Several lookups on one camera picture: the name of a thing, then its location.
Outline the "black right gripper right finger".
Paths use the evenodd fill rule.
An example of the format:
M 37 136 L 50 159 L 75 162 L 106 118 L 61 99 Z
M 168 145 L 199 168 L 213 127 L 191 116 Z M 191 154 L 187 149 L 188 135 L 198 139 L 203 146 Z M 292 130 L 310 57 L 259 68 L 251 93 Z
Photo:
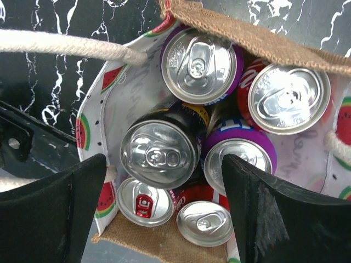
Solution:
M 242 262 L 350 262 L 350 201 L 226 155 L 222 175 Z

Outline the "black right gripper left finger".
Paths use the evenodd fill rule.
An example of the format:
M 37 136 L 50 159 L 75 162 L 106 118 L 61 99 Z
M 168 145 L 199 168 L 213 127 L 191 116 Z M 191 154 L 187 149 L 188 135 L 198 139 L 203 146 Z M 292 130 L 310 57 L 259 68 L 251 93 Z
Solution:
M 1 262 L 80 262 L 105 175 L 97 154 L 1 193 Z

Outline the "watermelon print canvas bag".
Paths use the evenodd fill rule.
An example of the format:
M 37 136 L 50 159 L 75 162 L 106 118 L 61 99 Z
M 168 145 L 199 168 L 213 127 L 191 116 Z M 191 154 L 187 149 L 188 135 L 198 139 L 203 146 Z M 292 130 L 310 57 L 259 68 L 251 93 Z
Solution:
M 293 135 L 254 129 L 264 133 L 274 145 L 278 163 L 275 173 L 269 174 L 306 190 L 350 201 L 350 58 L 299 45 L 265 28 L 205 9 L 199 2 L 159 4 L 162 23 L 125 45 L 58 33 L 1 30 L 4 53 L 58 53 L 105 61 L 76 118 L 80 163 L 97 154 L 106 158 L 105 180 L 93 217 L 98 229 L 93 241 L 110 241 L 163 262 L 242 262 L 235 231 L 220 246 L 202 247 L 179 232 L 177 209 L 165 224 L 144 227 L 129 221 L 118 207 L 117 189 L 126 179 L 134 178 L 120 158 L 127 130 L 156 105 L 180 100 L 169 91 L 160 71 L 163 44 L 180 25 L 240 46 L 244 51 L 243 73 L 251 62 L 261 58 L 272 64 L 305 67 L 329 75 L 331 99 L 326 113 L 312 127 Z M 197 105 L 207 110 L 210 123 L 200 161 L 188 181 L 178 187 L 181 192 L 193 185 L 209 185 L 201 166 L 203 145 L 221 120 L 244 119 L 237 105 L 238 85 L 216 104 Z

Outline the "red-tab silver top can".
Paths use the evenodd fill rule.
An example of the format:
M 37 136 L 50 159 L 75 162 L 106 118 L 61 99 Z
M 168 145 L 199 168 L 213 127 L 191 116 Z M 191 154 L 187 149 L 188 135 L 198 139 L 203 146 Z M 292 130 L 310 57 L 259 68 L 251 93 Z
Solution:
M 179 194 L 179 188 L 155 188 L 128 178 L 117 189 L 117 203 L 129 221 L 144 227 L 156 227 L 172 217 L 177 209 Z

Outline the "black yellow soda can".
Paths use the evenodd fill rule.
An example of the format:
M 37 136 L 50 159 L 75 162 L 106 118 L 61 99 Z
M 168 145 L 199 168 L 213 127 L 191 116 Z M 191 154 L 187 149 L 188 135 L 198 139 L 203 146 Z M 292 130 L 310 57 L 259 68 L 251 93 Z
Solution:
M 164 101 L 138 118 L 120 147 L 121 163 L 135 179 L 156 188 L 183 185 L 201 157 L 210 116 L 203 106 Z

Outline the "purple Fanta grape can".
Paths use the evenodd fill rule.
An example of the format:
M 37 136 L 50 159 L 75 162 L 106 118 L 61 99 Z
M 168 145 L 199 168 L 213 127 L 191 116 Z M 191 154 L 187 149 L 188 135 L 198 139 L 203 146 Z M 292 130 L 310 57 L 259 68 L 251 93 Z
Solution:
M 213 105 L 237 87 L 244 69 L 244 51 L 220 37 L 180 25 L 166 38 L 160 71 L 169 91 L 194 105 Z

